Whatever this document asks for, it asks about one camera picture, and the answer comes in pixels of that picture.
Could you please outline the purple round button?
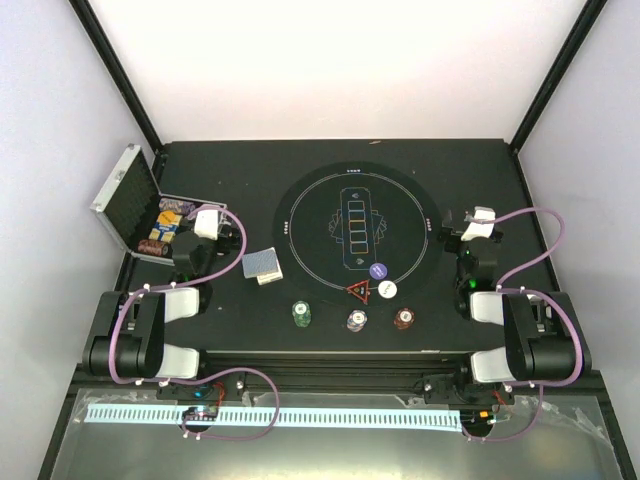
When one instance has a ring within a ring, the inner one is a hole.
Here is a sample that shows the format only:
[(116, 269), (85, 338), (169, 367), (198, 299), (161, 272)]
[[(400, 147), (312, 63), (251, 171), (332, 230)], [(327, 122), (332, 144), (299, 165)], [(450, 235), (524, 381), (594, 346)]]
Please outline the purple round button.
[(384, 280), (388, 276), (388, 268), (383, 263), (373, 263), (369, 268), (369, 275), (375, 280)]

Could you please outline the white round dealer button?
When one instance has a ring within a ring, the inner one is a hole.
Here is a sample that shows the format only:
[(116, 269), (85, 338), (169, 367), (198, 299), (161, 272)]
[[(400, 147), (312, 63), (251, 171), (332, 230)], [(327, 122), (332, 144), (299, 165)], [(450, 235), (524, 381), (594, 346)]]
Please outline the white round dealer button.
[(398, 287), (390, 280), (381, 281), (377, 286), (379, 295), (384, 299), (392, 299), (397, 295)]

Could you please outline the red triangle marker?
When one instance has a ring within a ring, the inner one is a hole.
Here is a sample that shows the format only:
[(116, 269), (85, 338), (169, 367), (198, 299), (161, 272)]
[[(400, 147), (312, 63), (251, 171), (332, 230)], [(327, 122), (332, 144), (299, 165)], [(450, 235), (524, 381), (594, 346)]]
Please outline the red triangle marker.
[(369, 280), (363, 280), (352, 284), (346, 288), (348, 294), (359, 299), (363, 304), (367, 305), (369, 301)]

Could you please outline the green poker chip stack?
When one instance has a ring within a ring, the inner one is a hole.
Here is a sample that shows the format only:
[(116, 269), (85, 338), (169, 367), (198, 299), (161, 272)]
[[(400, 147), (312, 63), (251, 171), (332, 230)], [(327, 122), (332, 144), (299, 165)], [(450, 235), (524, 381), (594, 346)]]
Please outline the green poker chip stack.
[(296, 326), (306, 328), (310, 325), (312, 320), (312, 313), (310, 306), (305, 301), (296, 301), (292, 305), (292, 317)]

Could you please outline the blue white poker chip stack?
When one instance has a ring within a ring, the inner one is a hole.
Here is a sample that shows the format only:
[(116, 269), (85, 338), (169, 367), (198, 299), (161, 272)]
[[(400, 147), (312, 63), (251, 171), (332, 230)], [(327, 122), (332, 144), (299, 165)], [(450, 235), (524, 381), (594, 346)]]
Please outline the blue white poker chip stack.
[(354, 333), (360, 332), (368, 320), (367, 314), (362, 310), (353, 310), (347, 317), (346, 326)]

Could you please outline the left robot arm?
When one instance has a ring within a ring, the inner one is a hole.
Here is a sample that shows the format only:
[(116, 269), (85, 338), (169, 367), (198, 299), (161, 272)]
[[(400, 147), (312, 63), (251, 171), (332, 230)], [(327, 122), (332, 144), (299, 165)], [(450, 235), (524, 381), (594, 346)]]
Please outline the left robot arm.
[(168, 287), (138, 295), (103, 293), (83, 350), (84, 371), (96, 377), (179, 379), (191, 398), (207, 397), (215, 384), (213, 372), (199, 365), (198, 350), (167, 343), (165, 325), (206, 311), (213, 289), (203, 279), (218, 256), (239, 250), (242, 241), (241, 231), (231, 225), (222, 226), (215, 239), (182, 232), (166, 246), (175, 268)]

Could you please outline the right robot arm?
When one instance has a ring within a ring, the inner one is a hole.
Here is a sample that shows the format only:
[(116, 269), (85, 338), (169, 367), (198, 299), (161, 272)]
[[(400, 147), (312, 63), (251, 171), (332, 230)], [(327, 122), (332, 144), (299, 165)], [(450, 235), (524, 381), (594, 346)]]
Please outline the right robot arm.
[[(554, 217), (559, 233), (547, 250), (496, 276), (503, 234), (498, 225), (512, 218), (544, 213)], [(565, 292), (541, 292), (524, 286), (509, 288), (506, 282), (546, 259), (558, 248), (565, 222), (556, 211), (528, 207), (498, 216), (477, 206), (458, 231), (443, 226), (438, 240), (456, 256), (454, 305), (464, 318), (499, 327), (503, 345), (470, 355), (471, 368), (454, 379), (457, 396), (476, 403), (491, 390), (491, 383), (509, 385), (568, 386), (592, 369), (592, 357), (577, 314)]]

